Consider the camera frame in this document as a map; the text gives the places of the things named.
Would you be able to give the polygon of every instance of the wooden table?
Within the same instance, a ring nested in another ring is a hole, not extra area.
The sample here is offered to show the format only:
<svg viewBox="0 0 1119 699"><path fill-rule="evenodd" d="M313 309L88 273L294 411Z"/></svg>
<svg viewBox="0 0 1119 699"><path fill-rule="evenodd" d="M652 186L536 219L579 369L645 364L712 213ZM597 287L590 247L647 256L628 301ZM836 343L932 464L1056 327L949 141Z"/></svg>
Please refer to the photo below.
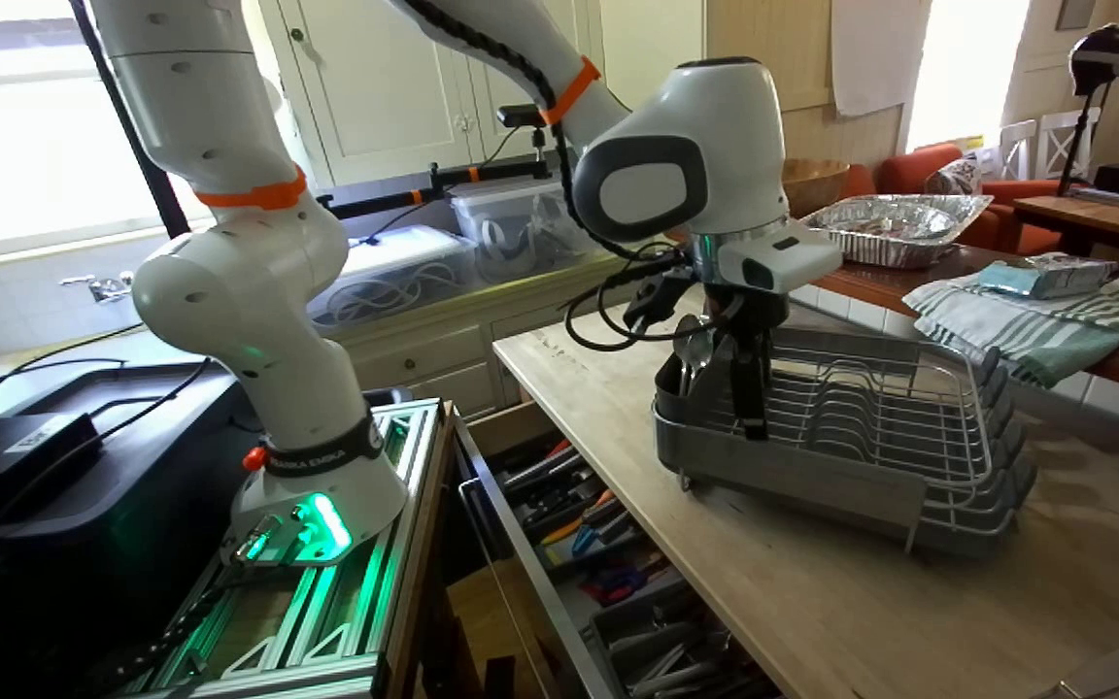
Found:
<svg viewBox="0 0 1119 699"><path fill-rule="evenodd" d="M1033 699L1119 648L1119 419L1028 397L1041 475L1019 532L936 564L751 493L685 493L647 417L668 344L590 352L545 327L493 349L788 696Z"/></svg>
<svg viewBox="0 0 1119 699"><path fill-rule="evenodd" d="M971 274L979 268L988 268L989 260L1009 260L1005 251L989 251L989 247L959 247L954 260L941 264L941 268L863 268L863 264L843 264L830 274L821 274L816 287L826 287L836 296L849 296L896 316L913 309L900 301L913 287L927 283L927 279L949 279L949 274ZM1110 358L1102 358L1098 364L1086 369L1091 375L1108 375L1119 382L1119 349Z"/></svg>
<svg viewBox="0 0 1119 699"><path fill-rule="evenodd" d="M1066 251L1086 256L1091 244L1119 247L1119 197L1110 194L1066 194L1066 197L1019 197L1019 222L1056 228Z"/></svg>

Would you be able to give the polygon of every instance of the window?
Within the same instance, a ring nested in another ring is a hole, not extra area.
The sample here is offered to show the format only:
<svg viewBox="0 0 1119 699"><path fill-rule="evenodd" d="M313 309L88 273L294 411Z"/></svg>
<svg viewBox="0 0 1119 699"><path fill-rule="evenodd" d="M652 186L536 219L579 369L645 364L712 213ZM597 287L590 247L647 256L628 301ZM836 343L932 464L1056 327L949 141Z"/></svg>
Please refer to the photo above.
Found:
<svg viewBox="0 0 1119 699"><path fill-rule="evenodd" d="M932 0L905 149L962 134L999 145L1027 9L1021 0Z"/></svg>
<svg viewBox="0 0 1119 699"><path fill-rule="evenodd" d="M0 256L158 228L70 5L0 0Z"/></svg>

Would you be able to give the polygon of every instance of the wire rack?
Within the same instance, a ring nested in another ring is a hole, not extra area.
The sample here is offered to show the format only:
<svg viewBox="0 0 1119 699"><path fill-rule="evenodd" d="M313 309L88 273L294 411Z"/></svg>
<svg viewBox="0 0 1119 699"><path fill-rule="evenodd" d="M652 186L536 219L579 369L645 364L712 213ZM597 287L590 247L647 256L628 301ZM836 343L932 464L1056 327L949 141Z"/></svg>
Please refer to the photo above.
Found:
<svg viewBox="0 0 1119 699"><path fill-rule="evenodd" d="M1033 485L999 358L952 364L913 343L781 331L764 431L739 431L717 352L687 397L656 391L660 462L681 477L781 493L905 532L905 549L984 554Z"/></svg>

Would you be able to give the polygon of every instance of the gray dish rack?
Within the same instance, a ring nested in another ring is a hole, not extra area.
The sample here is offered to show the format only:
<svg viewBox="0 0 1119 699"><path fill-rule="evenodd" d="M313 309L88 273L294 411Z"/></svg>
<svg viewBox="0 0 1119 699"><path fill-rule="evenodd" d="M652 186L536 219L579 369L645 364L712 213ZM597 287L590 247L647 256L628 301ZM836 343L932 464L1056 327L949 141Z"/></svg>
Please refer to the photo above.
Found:
<svg viewBox="0 0 1119 699"><path fill-rule="evenodd" d="M952 364L896 338L775 331L764 437L739 431L717 352L656 389L656 455L685 485L783 497L905 550L988 554L1009 532L1033 464L996 352Z"/></svg>

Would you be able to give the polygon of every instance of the lamp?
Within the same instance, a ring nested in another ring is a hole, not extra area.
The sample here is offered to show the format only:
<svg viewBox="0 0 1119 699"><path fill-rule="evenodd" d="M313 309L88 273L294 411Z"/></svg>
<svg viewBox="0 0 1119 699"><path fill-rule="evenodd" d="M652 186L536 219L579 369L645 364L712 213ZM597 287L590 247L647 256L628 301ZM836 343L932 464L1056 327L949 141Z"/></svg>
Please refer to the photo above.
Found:
<svg viewBox="0 0 1119 699"><path fill-rule="evenodd" d="M1085 98L1085 105L1077 112L1072 149L1066 150L1066 172L1060 172L1056 194L1066 194L1072 182L1072 163L1078 150L1078 134L1086 132L1091 99L1097 99L1098 86L1108 90L1119 77L1119 26L1108 23L1108 26L1097 26L1091 36L1077 37L1069 49L1069 70L1072 70L1077 98Z"/></svg>

